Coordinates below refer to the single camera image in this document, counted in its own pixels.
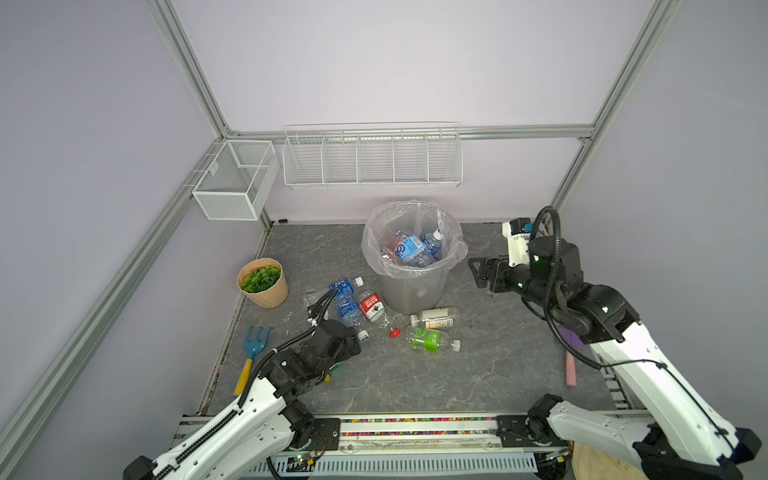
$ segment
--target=gray trash can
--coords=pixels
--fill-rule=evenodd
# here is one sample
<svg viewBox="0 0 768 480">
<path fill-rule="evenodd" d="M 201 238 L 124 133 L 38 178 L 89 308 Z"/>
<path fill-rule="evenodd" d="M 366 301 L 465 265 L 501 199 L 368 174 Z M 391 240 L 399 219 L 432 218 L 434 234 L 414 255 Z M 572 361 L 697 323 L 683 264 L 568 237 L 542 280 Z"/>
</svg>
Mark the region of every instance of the gray trash can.
<svg viewBox="0 0 768 480">
<path fill-rule="evenodd" d="M 444 234 L 438 261 L 426 268 L 399 266 L 382 258 L 397 230 L 406 228 L 423 238 L 438 228 Z M 395 202 L 375 209 L 362 232 L 362 254 L 379 276 L 382 300 L 400 313 L 412 314 L 437 305 L 448 273 L 467 256 L 462 226 L 448 212 L 418 200 Z"/>
</svg>

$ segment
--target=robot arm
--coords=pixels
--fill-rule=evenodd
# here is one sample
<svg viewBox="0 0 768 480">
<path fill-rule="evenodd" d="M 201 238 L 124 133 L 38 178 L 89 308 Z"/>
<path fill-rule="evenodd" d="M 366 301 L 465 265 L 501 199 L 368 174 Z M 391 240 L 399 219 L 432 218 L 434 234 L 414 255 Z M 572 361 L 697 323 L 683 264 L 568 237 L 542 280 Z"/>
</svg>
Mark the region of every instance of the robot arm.
<svg viewBox="0 0 768 480">
<path fill-rule="evenodd" d="M 537 237 L 545 214 L 553 235 Z M 528 435 L 541 444 L 558 438 L 594 446 L 633 463 L 650 480 L 742 478 L 736 465 L 756 456 L 760 440 L 749 429 L 734 428 L 701 398 L 618 291 L 584 282 L 578 248 L 562 240 L 559 230 L 553 207 L 545 207 L 532 225 L 528 218 L 505 224 L 509 255 L 468 261 L 477 286 L 490 283 L 493 292 L 520 294 L 574 357 L 593 368 L 613 368 L 656 422 L 622 424 L 547 395 L 528 412 Z M 522 241 L 528 242 L 525 253 Z M 569 346 L 555 323 L 578 334 L 604 364 Z"/>
<path fill-rule="evenodd" d="M 333 365 L 360 353 L 354 329 L 322 321 L 336 293 L 330 290 L 310 311 L 317 326 L 263 357 L 240 397 L 156 460 L 134 460 L 123 480 L 240 478 L 254 462 L 289 447 L 307 447 L 314 418 L 298 397 L 322 382 Z M 305 338 L 298 350 L 287 348 Z"/>
</svg>

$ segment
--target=white mesh basket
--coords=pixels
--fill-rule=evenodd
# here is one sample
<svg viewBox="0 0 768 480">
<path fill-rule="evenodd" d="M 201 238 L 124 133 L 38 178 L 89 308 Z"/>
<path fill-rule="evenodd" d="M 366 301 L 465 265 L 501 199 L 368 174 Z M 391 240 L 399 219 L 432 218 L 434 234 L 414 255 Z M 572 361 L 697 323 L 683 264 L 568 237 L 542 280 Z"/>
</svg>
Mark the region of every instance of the white mesh basket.
<svg viewBox="0 0 768 480">
<path fill-rule="evenodd" d="M 192 194 L 211 220 L 258 220 L 279 170 L 271 141 L 227 140 Z"/>
<path fill-rule="evenodd" d="M 457 124 L 314 130 L 286 127 L 286 185 L 320 187 L 456 186 L 462 182 L 462 141 Z"/>
</svg>

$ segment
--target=water bottle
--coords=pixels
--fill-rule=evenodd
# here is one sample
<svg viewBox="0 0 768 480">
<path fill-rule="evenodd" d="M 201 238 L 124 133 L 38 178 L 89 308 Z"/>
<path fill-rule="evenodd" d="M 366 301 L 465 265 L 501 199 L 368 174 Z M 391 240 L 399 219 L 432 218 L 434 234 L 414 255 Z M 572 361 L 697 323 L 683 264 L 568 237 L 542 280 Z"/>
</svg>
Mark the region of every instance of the water bottle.
<svg viewBox="0 0 768 480">
<path fill-rule="evenodd" d="M 380 329 L 388 332 L 392 338 L 397 337 L 400 334 L 400 329 L 392 325 L 381 298 L 372 290 L 363 292 L 360 297 L 362 298 L 360 309 L 366 318 Z"/>
<path fill-rule="evenodd" d="M 342 278 L 341 280 L 328 285 L 328 288 L 320 287 L 315 290 L 309 290 L 304 295 L 304 305 L 309 306 L 317 303 L 317 300 L 320 300 L 321 296 L 325 295 L 328 290 L 333 290 L 334 288 L 339 289 L 339 292 L 334 298 L 339 298 L 342 295 L 352 295 L 355 292 L 355 287 L 362 286 L 362 284 L 363 281 L 361 276 L 356 276 L 353 279 Z"/>
<path fill-rule="evenodd" d="M 410 230 L 398 230 L 395 232 L 395 254 L 406 265 L 417 255 L 424 252 L 424 243 Z"/>
<path fill-rule="evenodd" d="M 430 252 L 434 258 L 437 258 L 437 254 L 442 248 L 442 233 L 440 232 L 440 229 L 427 233 L 424 236 L 423 243 L 427 248 L 427 251 Z"/>
<path fill-rule="evenodd" d="M 360 305 L 355 301 L 355 286 L 362 286 L 363 281 L 361 277 L 357 277 L 350 281 L 348 278 L 339 280 L 328 286 L 328 290 L 338 288 L 339 293 L 335 297 L 336 308 L 339 310 L 339 317 L 341 317 L 341 323 L 346 326 L 351 326 L 357 332 L 357 338 L 361 342 L 367 342 L 370 338 L 368 331 L 363 326 L 362 322 L 365 315 L 360 309 Z"/>
<path fill-rule="evenodd" d="M 454 321 L 459 318 L 458 308 L 454 306 L 433 308 L 418 315 L 411 315 L 411 326 L 440 330 L 453 326 Z"/>
<path fill-rule="evenodd" d="M 458 352 L 462 348 L 461 340 L 451 339 L 445 332 L 418 327 L 409 335 L 408 342 L 413 345 L 414 350 L 425 350 L 432 353 L 442 350 Z"/>
<path fill-rule="evenodd" d="M 362 324 L 365 318 L 360 306 L 350 295 L 344 295 L 336 298 L 336 308 L 339 309 L 341 323 L 351 326 L 357 332 L 357 339 L 360 342 L 367 342 L 370 339 L 368 330 Z"/>
</svg>

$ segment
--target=plant pot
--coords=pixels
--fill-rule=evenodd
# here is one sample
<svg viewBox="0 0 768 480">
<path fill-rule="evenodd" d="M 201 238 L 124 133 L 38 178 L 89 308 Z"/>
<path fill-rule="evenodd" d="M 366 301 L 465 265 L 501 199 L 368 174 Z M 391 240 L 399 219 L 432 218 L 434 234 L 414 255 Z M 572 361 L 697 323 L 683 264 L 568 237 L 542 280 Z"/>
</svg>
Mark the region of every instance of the plant pot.
<svg viewBox="0 0 768 480">
<path fill-rule="evenodd" d="M 240 271 L 240 274 L 237 276 L 237 288 L 240 288 L 240 285 L 243 283 L 243 280 L 245 280 L 246 276 L 248 276 L 255 269 L 261 268 L 263 266 L 280 267 L 280 278 L 277 279 L 277 283 L 259 293 L 248 293 L 243 289 L 240 289 L 240 291 L 245 293 L 245 295 L 250 298 L 256 305 L 262 306 L 263 308 L 274 308 L 280 305 L 282 302 L 285 302 L 286 298 L 288 298 L 288 282 L 286 281 L 286 271 L 277 260 L 273 260 L 271 258 L 259 258 L 258 260 L 254 260 L 253 262 L 248 263 L 243 267 L 243 269 Z"/>
</svg>

